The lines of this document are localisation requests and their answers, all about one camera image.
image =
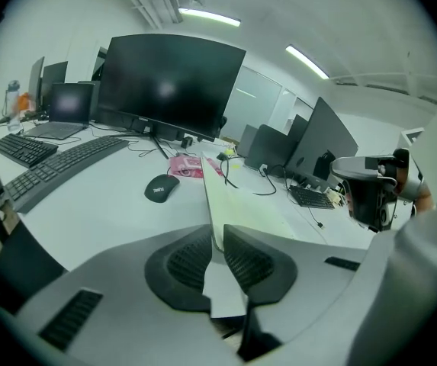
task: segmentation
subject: black keyboard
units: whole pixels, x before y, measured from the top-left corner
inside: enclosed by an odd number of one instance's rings
[[[330,199],[320,192],[307,190],[298,186],[291,186],[289,193],[300,206],[314,207],[315,209],[333,209]]]
[[[72,176],[127,145],[127,141],[115,137],[102,137],[75,146],[42,161],[13,179],[5,186],[5,191],[15,211],[28,213]]]
[[[0,153],[30,168],[57,152],[57,145],[8,134],[0,139]]]

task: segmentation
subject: desk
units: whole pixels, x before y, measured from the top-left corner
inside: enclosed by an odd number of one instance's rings
[[[25,130],[33,127],[31,122],[23,125]],[[0,127],[0,138],[6,134],[7,127]],[[59,151],[64,151],[93,140],[94,136],[110,134],[115,132],[92,127],[67,140],[51,142],[67,143],[76,137],[81,139],[61,145]],[[138,141],[131,144],[131,149],[156,148],[147,138],[128,140]],[[169,145],[184,152],[177,143]],[[214,143],[203,141],[194,144],[188,151],[215,159],[225,145],[222,140],[215,140]],[[139,153],[122,149],[102,159],[58,187],[30,213],[19,214],[34,238],[67,270],[73,270],[92,256],[114,246],[170,230],[210,223],[203,179],[179,177],[180,185],[164,204],[146,199],[143,195],[145,187],[155,176],[166,173],[169,161],[158,150],[144,157],[139,157]],[[257,171],[245,167],[242,159],[233,159],[230,164],[229,177],[239,187],[253,192],[269,192],[272,189]],[[25,171],[25,167],[0,154],[0,178],[4,185]],[[274,178],[272,181],[278,192],[257,199],[275,205],[298,240],[368,248],[374,234],[351,220],[346,208],[312,209],[316,219],[325,225],[325,229],[321,230],[307,208],[289,201],[284,181]]]

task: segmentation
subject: pink package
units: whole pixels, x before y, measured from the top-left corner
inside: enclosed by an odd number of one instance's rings
[[[207,159],[218,175],[223,176],[220,167],[212,159]],[[176,156],[171,157],[171,175],[189,176],[191,178],[203,178],[201,159],[199,157]]]

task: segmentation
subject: computer mouse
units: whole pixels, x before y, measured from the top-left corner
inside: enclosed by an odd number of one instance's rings
[[[145,189],[145,196],[152,202],[163,204],[179,184],[179,179],[172,175],[159,175],[152,179]]]

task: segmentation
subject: black chair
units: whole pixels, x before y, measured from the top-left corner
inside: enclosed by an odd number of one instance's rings
[[[0,182],[0,195],[3,187]],[[65,271],[20,221],[10,235],[0,219],[0,299],[15,313],[23,303]]]

